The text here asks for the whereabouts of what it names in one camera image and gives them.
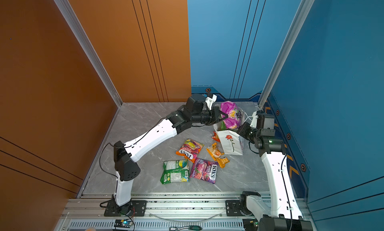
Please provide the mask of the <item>purple grape candy bag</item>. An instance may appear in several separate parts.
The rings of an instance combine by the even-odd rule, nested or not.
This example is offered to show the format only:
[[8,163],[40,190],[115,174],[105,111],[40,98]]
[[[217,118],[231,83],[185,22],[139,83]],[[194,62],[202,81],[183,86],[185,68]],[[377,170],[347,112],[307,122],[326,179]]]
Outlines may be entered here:
[[228,116],[227,119],[222,121],[220,130],[235,130],[241,126],[243,114],[237,104],[226,101],[221,104],[220,109]]

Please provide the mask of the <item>white paper bag with flower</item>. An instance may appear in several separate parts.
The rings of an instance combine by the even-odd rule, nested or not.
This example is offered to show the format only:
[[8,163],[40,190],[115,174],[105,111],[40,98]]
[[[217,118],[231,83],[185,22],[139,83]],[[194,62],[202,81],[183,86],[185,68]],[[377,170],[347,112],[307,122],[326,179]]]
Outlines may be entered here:
[[247,140],[240,136],[235,130],[221,130],[221,124],[215,124],[214,130],[219,136],[220,143],[226,155],[242,156],[244,144]]

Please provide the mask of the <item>orange Fox's candy bag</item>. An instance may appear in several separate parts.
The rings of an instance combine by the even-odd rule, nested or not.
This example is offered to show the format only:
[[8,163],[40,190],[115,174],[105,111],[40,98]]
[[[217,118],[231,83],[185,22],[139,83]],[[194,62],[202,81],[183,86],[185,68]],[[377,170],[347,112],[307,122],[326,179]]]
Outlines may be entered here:
[[181,156],[192,163],[195,163],[200,151],[203,149],[204,144],[193,139],[186,139],[176,155]]

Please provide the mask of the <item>green white snack bag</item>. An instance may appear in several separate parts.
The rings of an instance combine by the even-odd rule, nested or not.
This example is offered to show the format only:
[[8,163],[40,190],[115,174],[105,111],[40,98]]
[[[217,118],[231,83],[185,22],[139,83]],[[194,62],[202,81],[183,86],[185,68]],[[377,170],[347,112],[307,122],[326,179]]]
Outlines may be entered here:
[[188,161],[169,160],[163,163],[163,173],[160,182],[165,184],[188,182],[190,177]]

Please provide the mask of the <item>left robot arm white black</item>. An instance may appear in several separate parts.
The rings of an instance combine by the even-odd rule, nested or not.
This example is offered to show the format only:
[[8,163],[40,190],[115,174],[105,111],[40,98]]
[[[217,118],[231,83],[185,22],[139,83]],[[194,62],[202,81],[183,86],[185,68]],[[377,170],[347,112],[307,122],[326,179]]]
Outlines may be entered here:
[[194,124],[212,126],[228,119],[228,114],[215,106],[217,96],[193,94],[186,104],[162,118],[149,131],[129,142],[121,141],[113,145],[114,164],[117,177],[113,205],[117,211],[130,211],[132,206],[132,186],[141,169],[137,164],[147,152],[164,141],[177,136]]

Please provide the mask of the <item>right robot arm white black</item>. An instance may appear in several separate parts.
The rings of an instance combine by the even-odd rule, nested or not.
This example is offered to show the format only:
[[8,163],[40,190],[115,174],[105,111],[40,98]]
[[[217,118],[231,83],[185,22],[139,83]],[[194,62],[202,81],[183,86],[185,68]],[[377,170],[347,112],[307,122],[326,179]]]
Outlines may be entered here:
[[258,220],[259,231],[312,231],[313,225],[304,220],[294,195],[284,141],[275,137],[274,129],[257,129],[248,122],[241,125],[237,133],[259,150],[271,196],[271,207],[268,208],[260,196],[243,193],[243,211]]

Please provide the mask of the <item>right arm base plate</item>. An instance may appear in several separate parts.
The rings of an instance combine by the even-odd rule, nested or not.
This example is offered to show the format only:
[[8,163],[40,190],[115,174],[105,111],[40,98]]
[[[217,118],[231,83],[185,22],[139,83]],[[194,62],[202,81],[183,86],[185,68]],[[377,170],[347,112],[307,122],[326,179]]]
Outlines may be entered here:
[[239,200],[226,200],[225,205],[228,217],[248,216],[242,211]]

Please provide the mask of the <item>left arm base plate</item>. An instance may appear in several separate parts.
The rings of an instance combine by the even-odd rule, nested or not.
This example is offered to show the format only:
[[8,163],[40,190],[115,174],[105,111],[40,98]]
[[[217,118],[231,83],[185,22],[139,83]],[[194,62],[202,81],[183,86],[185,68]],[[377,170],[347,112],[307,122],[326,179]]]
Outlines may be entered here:
[[100,207],[105,209],[105,217],[143,217],[147,208],[145,200],[131,200],[127,204],[118,206],[114,199],[100,203]]

